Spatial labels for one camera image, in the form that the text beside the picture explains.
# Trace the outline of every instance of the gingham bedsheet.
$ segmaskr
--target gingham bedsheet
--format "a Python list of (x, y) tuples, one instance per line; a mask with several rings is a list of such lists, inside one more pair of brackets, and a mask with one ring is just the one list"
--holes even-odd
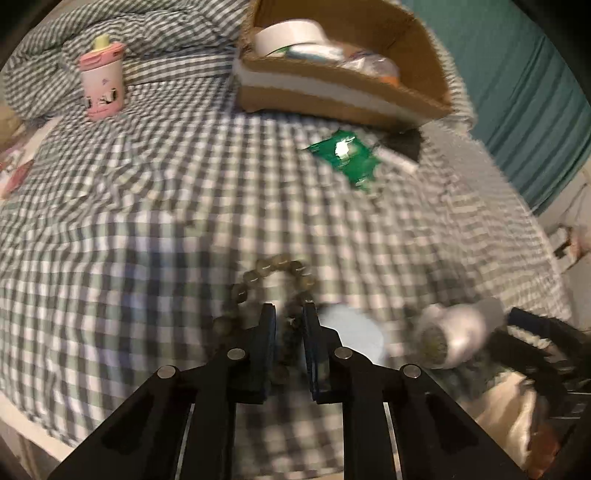
[[(535, 220), (466, 134), (472, 107), (434, 36), (455, 112), (422, 129), (416, 175), (383, 164), (368, 194), (303, 149), (339, 127), (368, 144), (380, 133), (234, 107), (244, 9), (100, 1), (34, 30), (9, 61), (12, 107), (64, 117), (0, 212), (0, 389), (70, 445), (159, 366), (202, 364), (228, 285), (263, 255), (305, 260), (318, 301), (381, 322), (392, 365), (408, 354), (408, 321), (436, 301), (495, 295), (570, 315)], [(102, 33), (128, 46), (128, 104), (93, 123), (76, 59)], [(281, 308), (276, 276), (265, 294)], [(497, 372), (481, 353), (437, 379), (473, 397)], [(237, 477), (342, 469), (340, 408), (311, 403), (297, 374), (264, 406), (240, 406), (236, 424)]]

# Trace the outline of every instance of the bed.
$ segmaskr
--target bed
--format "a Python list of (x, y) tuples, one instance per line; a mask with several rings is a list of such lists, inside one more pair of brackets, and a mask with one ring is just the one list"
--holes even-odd
[[(0, 391), (62, 445), (81, 442), (161, 365), (202, 364), (228, 286), (264, 255), (305, 260), (318, 301), (379, 322), (393, 367), (412, 354), (408, 324), (432, 303), (496, 296), (570, 318), (547, 240), (470, 137), (470, 100), (434, 35), (454, 113), (421, 128), (414, 175), (383, 164), (365, 193), (305, 148), (338, 128), (368, 144), (380, 132), (235, 107), (245, 5), (94, 2), (30, 32), (4, 69), (24, 121), (59, 121), (0, 210)], [(127, 103), (90, 122), (76, 61), (103, 33), (127, 45)], [(281, 284), (268, 283), (264, 300), (281, 311)], [(432, 373), (464, 403), (507, 379), (484, 352)], [(312, 404), (295, 373), (263, 407), (243, 406), (236, 425), (238, 478), (342, 470), (339, 407)]]

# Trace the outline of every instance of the metal pin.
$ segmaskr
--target metal pin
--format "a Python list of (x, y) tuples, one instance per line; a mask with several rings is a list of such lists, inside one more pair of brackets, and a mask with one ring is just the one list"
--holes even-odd
[(421, 369), (416, 365), (405, 365), (402, 373), (409, 378), (418, 378), (421, 376)]
[(338, 348), (335, 348), (335, 356), (342, 360), (347, 360), (353, 356), (353, 350), (345, 346), (340, 346)]
[(164, 365), (163, 367), (160, 367), (156, 373), (160, 378), (170, 378), (173, 377), (176, 372), (177, 369), (172, 365)]
[(246, 357), (246, 352), (241, 348), (228, 350), (228, 358), (230, 360), (242, 360), (244, 357)]

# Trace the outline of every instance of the teal curtain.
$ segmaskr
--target teal curtain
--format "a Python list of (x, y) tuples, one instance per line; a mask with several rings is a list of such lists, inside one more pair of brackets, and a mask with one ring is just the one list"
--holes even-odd
[(453, 55), (472, 134), (535, 213), (591, 154), (591, 107), (543, 31), (511, 0), (402, 0)]

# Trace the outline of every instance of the white round object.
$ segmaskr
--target white round object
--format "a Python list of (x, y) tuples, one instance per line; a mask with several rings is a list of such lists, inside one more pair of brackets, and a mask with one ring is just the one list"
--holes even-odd
[(491, 332), (504, 321), (503, 305), (496, 298), (449, 308), (429, 305), (418, 320), (414, 342), (419, 351), (424, 347), (432, 350), (434, 347), (425, 343), (423, 333), (427, 329), (436, 329), (444, 338), (445, 357), (433, 363), (422, 355), (421, 361), (428, 368), (454, 368), (472, 358), (485, 345)]
[(328, 38), (318, 22), (313, 20), (285, 20), (261, 30), (254, 37), (255, 53), (266, 57), (280, 48), (300, 43), (327, 44)]

